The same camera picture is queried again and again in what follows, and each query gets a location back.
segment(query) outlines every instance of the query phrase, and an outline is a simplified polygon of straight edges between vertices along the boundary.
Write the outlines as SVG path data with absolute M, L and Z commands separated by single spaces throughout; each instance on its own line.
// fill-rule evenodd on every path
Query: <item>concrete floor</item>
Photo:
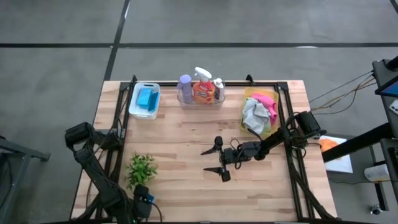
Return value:
M 123 4 L 3 0 L 0 43 L 112 43 Z M 139 0 L 130 4 L 121 42 L 397 42 L 397 22 L 388 0 Z M 393 47 L 119 49 L 111 80 L 129 80 L 132 74 L 139 80 L 175 80 L 200 66 L 227 80 L 242 80 L 248 73 L 261 80 L 301 79 L 311 100 L 370 71 L 373 60 L 397 52 Z M 68 219 L 80 167 L 63 134 L 77 123 L 92 122 L 110 54 L 111 49 L 0 49 L 0 134 L 52 153 L 48 163 L 32 161 L 13 223 Z M 374 89 L 361 90 L 343 113 L 318 116 L 322 128 L 357 135 L 385 123 Z M 331 189 L 345 220 L 392 223 L 398 218 L 388 185 L 391 211 L 379 216 L 367 210 L 376 203 L 372 185 L 331 182 Z

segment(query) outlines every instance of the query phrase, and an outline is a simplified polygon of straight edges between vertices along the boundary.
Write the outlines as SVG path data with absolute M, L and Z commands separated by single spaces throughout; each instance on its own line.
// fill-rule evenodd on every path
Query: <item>orange soap bottle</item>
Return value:
M 199 104 L 212 104 L 215 100 L 216 87 L 210 81 L 211 74 L 203 68 L 195 68 L 195 76 L 200 82 L 193 84 L 193 99 Z

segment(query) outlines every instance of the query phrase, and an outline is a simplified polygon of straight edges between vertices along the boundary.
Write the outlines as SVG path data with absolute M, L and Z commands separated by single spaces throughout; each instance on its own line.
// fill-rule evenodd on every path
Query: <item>artificial plant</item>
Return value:
M 157 166 L 154 164 L 155 159 L 150 155 L 135 154 L 130 158 L 130 163 L 126 166 L 127 188 L 134 190 L 137 184 L 145 185 L 157 174 Z

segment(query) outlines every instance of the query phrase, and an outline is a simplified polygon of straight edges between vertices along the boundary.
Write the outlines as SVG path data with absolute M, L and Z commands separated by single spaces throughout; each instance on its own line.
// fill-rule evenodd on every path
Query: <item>yellow tray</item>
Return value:
M 246 88 L 245 91 L 244 91 L 242 110 L 243 110 L 244 104 L 246 102 L 245 99 L 247 97 L 251 97 L 254 93 L 259 93 L 259 94 L 262 94 L 262 95 L 269 96 L 275 101 L 275 103 L 276 103 L 275 113 L 278 115 L 277 119 L 279 119 L 279 113 L 278 113 L 279 95 L 278 95 L 277 92 L 275 92 L 273 90 L 263 90 L 263 89 L 260 89 L 260 88 L 252 88 L 252 87 Z M 263 139 L 265 139 L 265 138 L 268 138 L 271 134 L 275 133 L 276 130 L 278 129 L 278 124 L 277 123 L 278 122 L 275 121 L 274 125 L 271 126 L 271 132 L 264 131 L 263 133 L 260 134 L 260 136 Z M 242 132 L 251 134 L 246 128 L 244 128 L 244 125 L 243 125 L 243 113 L 241 113 L 241 126 L 240 126 L 240 128 L 241 128 Z

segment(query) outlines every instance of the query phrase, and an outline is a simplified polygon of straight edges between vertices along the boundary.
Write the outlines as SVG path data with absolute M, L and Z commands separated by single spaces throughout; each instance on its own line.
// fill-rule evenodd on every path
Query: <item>wooden table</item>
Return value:
M 287 81 L 294 111 L 309 110 L 307 94 L 301 80 Z M 99 99 L 95 128 L 109 129 L 113 121 L 120 82 L 105 82 Z M 222 183 L 216 173 L 203 171 L 219 166 L 218 154 L 201 156 L 222 136 L 224 147 L 230 140 L 256 140 L 239 130 L 245 87 L 227 87 L 226 101 L 220 110 L 183 110 L 174 87 L 162 87 L 159 113 L 155 120 L 138 120 L 130 116 L 120 174 L 124 183 L 125 165 L 134 154 L 150 154 L 158 165 L 158 175 L 147 186 L 155 196 L 164 222 L 271 222 L 296 221 L 294 200 L 283 144 L 271 150 L 263 161 L 244 162 L 240 170 L 228 165 L 231 180 Z M 281 96 L 285 108 L 284 96 Z M 336 215 L 321 150 L 315 144 L 307 147 L 304 158 L 311 191 L 332 215 Z M 78 186 L 72 217 L 85 210 L 90 179 L 83 171 Z M 97 194 L 91 190 L 91 200 Z M 303 212 L 305 201 L 300 190 Z M 152 209 L 149 221 L 159 221 Z

